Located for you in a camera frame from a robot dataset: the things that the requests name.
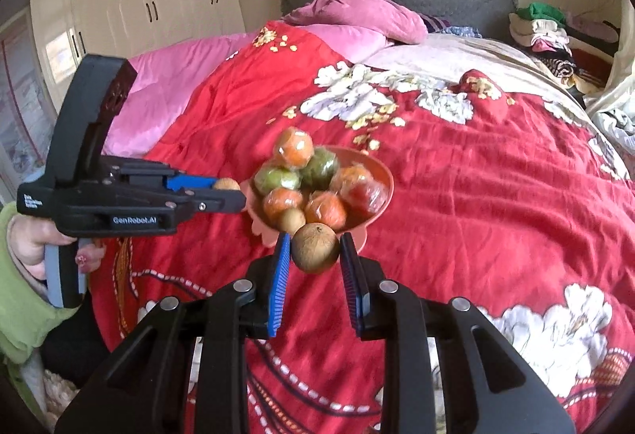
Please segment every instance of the red comforter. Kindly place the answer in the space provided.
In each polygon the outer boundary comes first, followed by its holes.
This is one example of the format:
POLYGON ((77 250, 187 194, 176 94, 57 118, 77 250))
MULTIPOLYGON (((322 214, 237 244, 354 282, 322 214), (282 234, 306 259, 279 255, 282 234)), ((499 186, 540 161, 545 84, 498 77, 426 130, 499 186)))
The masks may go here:
MULTIPOLYGON (((601 169, 593 135, 478 72, 450 85, 467 93, 471 114, 376 85, 365 97, 331 88, 326 106, 314 79, 341 56, 310 33, 267 26, 195 91, 148 158, 242 181, 290 125, 316 144, 370 150, 393 172, 395 193, 363 255, 420 296, 483 307, 585 427, 635 350, 635 197, 601 169), (341 120, 351 100, 370 110, 366 120, 341 120)), ((246 213, 200 214, 173 237, 111 248, 91 281, 111 348, 148 302, 204 298, 266 252, 246 213)), ((291 268, 277 338, 247 348, 253 433, 361 434, 379 422, 382 344, 355 338, 338 268, 291 268)))

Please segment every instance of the pile of clothes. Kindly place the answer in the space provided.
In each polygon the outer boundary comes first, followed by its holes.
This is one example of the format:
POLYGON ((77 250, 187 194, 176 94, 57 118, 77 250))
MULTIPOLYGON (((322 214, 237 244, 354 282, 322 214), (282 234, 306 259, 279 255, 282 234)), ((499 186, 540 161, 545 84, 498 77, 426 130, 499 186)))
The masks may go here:
POLYGON ((517 47, 544 65, 548 73, 585 108, 584 96, 601 92, 612 58, 604 46, 619 41, 618 29, 544 3, 509 14, 509 31, 517 47), (593 39, 595 45, 581 40, 593 39))

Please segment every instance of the fruit bowl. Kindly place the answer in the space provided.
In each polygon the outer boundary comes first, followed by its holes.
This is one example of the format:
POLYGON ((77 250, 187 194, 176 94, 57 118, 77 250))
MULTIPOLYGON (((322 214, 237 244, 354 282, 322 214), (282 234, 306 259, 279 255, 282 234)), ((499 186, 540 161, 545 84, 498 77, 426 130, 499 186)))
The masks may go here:
MULTIPOLYGON (((388 207, 391 199, 393 198, 393 175, 382 162, 372 158, 371 156, 365 155, 364 153, 360 153, 350 148, 342 148, 340 146, 325 146, 325 148, 337 155, 341 167, 349 167, 355 163, 363 164, 373 175, 373 178, 386 185, 386 188, 388 189, 388 197, 386 202, 383 204, 383 207, 379 209, 379 212, 371 217, 360 217, 355 214, 349 214, 345 229, 337 232, 338 236, 345 232, 350 232, 353 236, 353 240, 355 241, 355 247, 357 248, 357 251, 360 252, 366 244, 366 239, 368 237, 366 229, 368 228, 368 225, 375 222, 379 216, 383 214, 383 211, 388 207)), ((262 211, 262 199, 253 186, 252 180, 249 179, 242 182, 240 188, 247 198, 246 210, 252 218, 252 233, 256 236, 260 235, 262 237, 263 245, 267 248, 274 247, 275 242, 277 242, 279 232, 275 228, 269 226, 267 217, 262 211)))

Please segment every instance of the green sleeve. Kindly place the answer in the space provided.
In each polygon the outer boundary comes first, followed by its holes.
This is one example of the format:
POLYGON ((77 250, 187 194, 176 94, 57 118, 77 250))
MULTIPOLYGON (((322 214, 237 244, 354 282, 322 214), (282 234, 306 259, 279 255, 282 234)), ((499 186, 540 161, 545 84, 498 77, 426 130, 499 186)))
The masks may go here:
POLYGON ((7 244, 9 222, 16 213, 15 203, 0 211, 0 353, 23 364, 75 309, 56 309, 45 302, 16 268, 7 244))

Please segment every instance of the screw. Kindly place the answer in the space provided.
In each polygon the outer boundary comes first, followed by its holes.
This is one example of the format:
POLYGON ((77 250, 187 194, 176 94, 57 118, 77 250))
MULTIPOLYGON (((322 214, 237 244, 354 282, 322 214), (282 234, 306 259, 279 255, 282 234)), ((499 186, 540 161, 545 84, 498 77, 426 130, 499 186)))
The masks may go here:
POLYGON ((253 287, 252 282, 246 280, 246 279, 242 279, 242 280, 237 280, 234 282, 234 290, 236 292, 247 292, 249 290, 251 290, 253 287))
POLYGON ((387 294, 397 292, 398 288, 399 285, 397 285, 397 282, 393 282, 392 280, 382 280, 379 283, 379 289, 387 294))
POLYGON ((174 296, 168 296, 167 298, 163 298, 161 300, 161 308, 163 310, 174 310, 179 306, 179 298, 175 298, 174 296))
POLYGON ((455 298, 452 300, 452 306, 458 311, 467 312, 469 311, 471 304, 469 300, 466 300, 466 298, 455 298))

